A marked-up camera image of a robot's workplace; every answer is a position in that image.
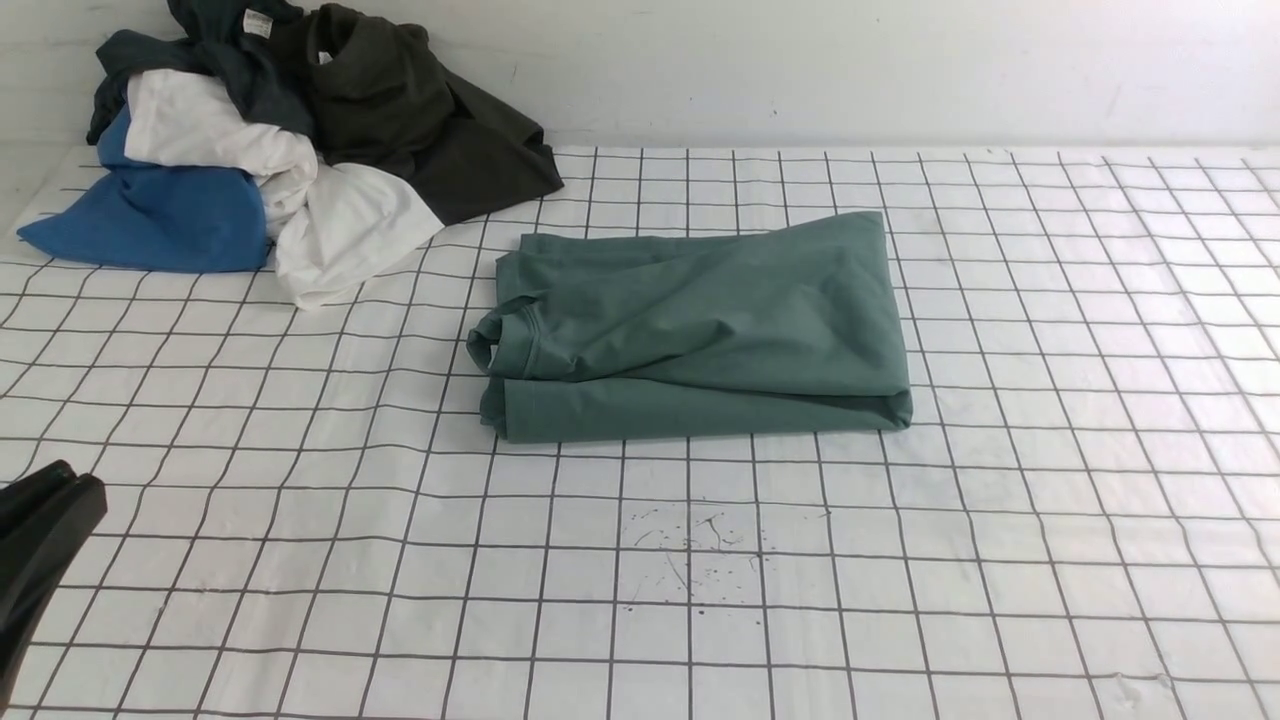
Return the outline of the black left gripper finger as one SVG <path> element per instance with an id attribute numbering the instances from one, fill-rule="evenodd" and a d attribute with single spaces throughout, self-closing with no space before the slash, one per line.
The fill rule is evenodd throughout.
<path id="1" fill-rule="evenodd" d="M 76 483 L 72 465 L 56 460 L 27 477 L 4 486 L 1 491 L 1 541 L 17 542 L 20 537 L 46 530 L 58 515 L 63 496 Z"/>
<path id="2" fill-rule="evenodd" d="M 14 682 L 26 650 L 77 553 L 108 511 L 105 484 L 91 474 L 76 474 L 61 507 L 46 530 L 1 541 L 1 674 Z"/>

